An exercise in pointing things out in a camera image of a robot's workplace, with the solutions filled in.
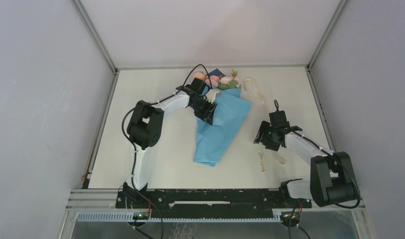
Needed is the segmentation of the blue wrapping paper sheet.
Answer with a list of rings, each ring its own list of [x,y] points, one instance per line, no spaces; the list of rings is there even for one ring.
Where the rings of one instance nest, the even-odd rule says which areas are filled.
[[[194,162],[216,166],[231,146],[241,129],[252,103],[241,98],[240,84],[228,82],[227,89],[220,89],[214,102],[213,124],[197,119],[196,151]]]

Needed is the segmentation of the pale pink fake flower stem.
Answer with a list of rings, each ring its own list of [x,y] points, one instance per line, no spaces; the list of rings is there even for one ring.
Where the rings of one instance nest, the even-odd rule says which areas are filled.
[[[241,88],[242,84],[238,78],[238,71],[235,71],[232,69],[230,76],[226,76],[226,75],[219,76],[219,81],[218,81],[217,87],[221,90]]]

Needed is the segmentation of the cream ribbon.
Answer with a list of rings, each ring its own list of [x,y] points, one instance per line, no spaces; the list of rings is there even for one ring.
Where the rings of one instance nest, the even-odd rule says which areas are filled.
[[[261,87],[258,85],[257,81],[252,78],[246,78],[244,80],[244,87],[249,93],[254,94],[258,97],[260,104],[261,104],[262,111],[263,111],[262,112],[263,120],[267,120],[268,114],[269,114],[267,100],[261,90]],[[280,163],[281,165],[286,164],[286,160],[277,151],[270,150],[270,154],[271,154],[272,158],[274,160],[276,160],[278,163]]]

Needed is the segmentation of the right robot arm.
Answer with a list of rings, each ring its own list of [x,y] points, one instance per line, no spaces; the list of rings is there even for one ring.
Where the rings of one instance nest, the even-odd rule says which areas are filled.
[[[315,142],[302,128],[292,126],[284,111],[276,110],[269,118],[260,123],[254,143],[272,151],[287,148],[310,166],[308,180],[281,182],[279,200],[283,206],[292,207],[299,199],[314,201],[319,207],[354,209],[360,205],[359,187],[346,152],[335,152]]]

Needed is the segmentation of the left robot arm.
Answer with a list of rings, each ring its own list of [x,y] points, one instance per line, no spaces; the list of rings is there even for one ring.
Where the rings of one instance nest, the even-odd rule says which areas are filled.
[[[133,147],[131,172],[125,183],[132,188],[128,202],[136,208],[146,204],[147,194],[143,191],[148,185],[148,163],[151,149],[158,143],[164,118],[184,108],[191,108],[194,115],[212,125],[217,107],[215,98],[219,90],[195,78],[190,84],[178,86],[170,96],[150,103],[140,100],[126,113],[128,123],[122,120],[121,129]]]

